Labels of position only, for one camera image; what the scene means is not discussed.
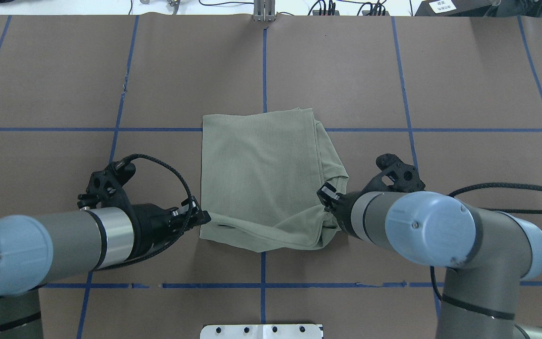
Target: fabric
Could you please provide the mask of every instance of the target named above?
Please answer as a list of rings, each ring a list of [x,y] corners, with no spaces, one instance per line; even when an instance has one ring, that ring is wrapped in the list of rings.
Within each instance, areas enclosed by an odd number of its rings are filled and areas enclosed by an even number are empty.
[[[339,230],[317,190],[348,174],[312,109],[203,118],[200,238],[262,252],[321,249]]]

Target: black plastic mount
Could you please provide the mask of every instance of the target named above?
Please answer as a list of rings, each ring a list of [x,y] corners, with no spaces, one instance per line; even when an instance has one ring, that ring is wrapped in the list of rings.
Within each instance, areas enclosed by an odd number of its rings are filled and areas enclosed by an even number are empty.
[[[124,161],[110,163],[103,171],[91,174],[86,193],[78,195],[77,206],[84,210],[116,207],[129,217],[135,234],[131,255],[135,259],[153,251],[155,247],[174,241],[183,233],[181,229],[191,204],[191,216],[187,223],[189,230],[210,221],[208,212],[202,210],[193,195],[181,203],[180,208],[164,210],[155,204],[132,205],[123,185],[135,174],[135,165]]]
[[[325,183],[317,191],[319,200],[325,210],[336,217],[338,225],[348,234],[358,238],[351,225],[351,210],[357,199],[368,192],[400,192],[411,193],[423,191],[426,184],[422,182],[413,165],[403,163],[394,154],[383,154],[376,159],[376,166],[381,172],[372,178],[362,191],[347,194],[338,193],[330,183]],[[387,177],[392,185],[386,185],[383,178]]]

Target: black cable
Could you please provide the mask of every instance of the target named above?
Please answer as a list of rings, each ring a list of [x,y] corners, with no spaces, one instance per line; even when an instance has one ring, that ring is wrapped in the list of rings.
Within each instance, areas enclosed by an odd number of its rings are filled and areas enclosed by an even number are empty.
[[[434,266],[430,266],[430,280],[432,281],[432,289],[434,290],[436,298],[438,298],[440,301],[443,301],[443,296],[440,295],[440,292],[438,291],[438,285],[436,284],[436,273],[434,272]]]
[[[382,8],[384,8],[384,11],[386,11],[386,8],[383,6],[383,3],[385,2],[386,0],[384,0],[384,2],[379,2],[378,0],[372,10],[370,10],[366,16],[382,16]]]
[[[309,9],[309,13],[307,15],[311,15],[312,13],[312,9],[315,8],[315,5],[319,4],[319,14],[321,14],[321,3],[323,2],[323,6],[325,7],[325,0],[317,0],[312,6],[311,8]]]
[[[372,4],[371,2],[363,2],[363,5],[361,5],[361,7],[359,7],[359,11],[357,12],[357,16],[359,16],[359,14],[361,14],[361,10],[363,9],[363,7],[365,7],[365,5],[369,5],[369,11],[372,11],[372,9],[374,9],[374,4]]]
[[[131,161],[133,161],[135,159],[146,159],[146,160],[152,161],[152,162],[157,163],[160,166],[166,168],[167,170],[173,172],[173,174],[179,179],[179,181],[183,185],[183,189],[185,189],[185,193],[187,193],[187,198],[191,199],[191,191],[190,191],[189,186],[187,185],[187,182],[185,181],[185,179],[183,179],[181,174],[175,168],[172,168],[169,164],[165,163],[164,161],[160,161],[160,160],[156,159],[155,157],[148,156],[148,155],[145,155],[145,154],[132,154],[130,156],[124,157],[121,161],[124,162],[125,164],[127,164],[127,163],[130,163]],[[185,217],[185,220],[183,221],[183,225],[181,226],[181,229],[179,230],[178,236],[174,237],[173,240],[171,240],[171,241],[167,242],[166,244],[164,244],[164,246],[161,247],[160,249],[157,249],[156,251],[153,251],[152,253],[150,253],[148,255],[145,255],[145,256],[142,256],[142,257],[139,257],[139,258],[136,258],[136,259],[133,259],[133,260],[129,260],[129,261],[121,262],[120,264],[115,264],[115,265],[112,265],[112,266],[100,268],[97,271],[112,270],[114,268],[125,267],[125,266],[129,266],[129,265],[137,264],[138,262],[142,262],[144,260],[147,260],[147,259],[150,259],[150,258],[152,258],[154,256],[159,255],[160,253],[162,253],[163,251],[168,249],[172,244],[174,244],[179,238],[181,238],[181,236],[183,236],[183,234],[187,230],[187,226],[189,225],[189,221],[191,219],[191,213],[192,212],[193,212],[193,204],[191,202],[188,202],[187,215]]]
[[[228,1],[228,2],[219,2],[219,4],[204,4],[202,0],[198,0],[202,6],[219,6],[219,5],[228,5],[228,4],[237,4],[237,5],[254,5],[254,2],[242,2],[242,1]]]
[[[449,197],[455,197],[469,191],[476,191],[476,189],[485,189],[485,188],[510,188],[510,189],[525,189],[528,191],[538,191],[542,192],[542,186],[531,185],[527,183],[509,183],[509,182],[487,182],[479,183],[477,185],[471,185],[467,187],[460,188],[456,191],[449,193]],[[521,209],[503,209],[503,208],[483,208],[484,210],[498,210],[505,213],[518,213],[518,214],[542,214],[542,210],[521,210]],[[439,300],[443,300],[443,297],[438,291],[438,286],[436,284],[436,274],[434,272],[434,266],[430,266],[430,281],[432,281],[432,289],[434,294]]]

